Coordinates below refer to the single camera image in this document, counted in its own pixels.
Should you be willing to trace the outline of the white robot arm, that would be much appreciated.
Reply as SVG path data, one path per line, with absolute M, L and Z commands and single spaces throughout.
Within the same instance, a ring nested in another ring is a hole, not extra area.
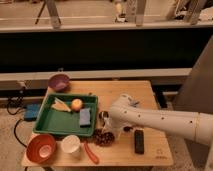
M 213 115 L 199 112 L 150 110 L 133 107 L 134 100 L 122 94 L 109 108 L 109 116 L 211 146 L 213 144 Z

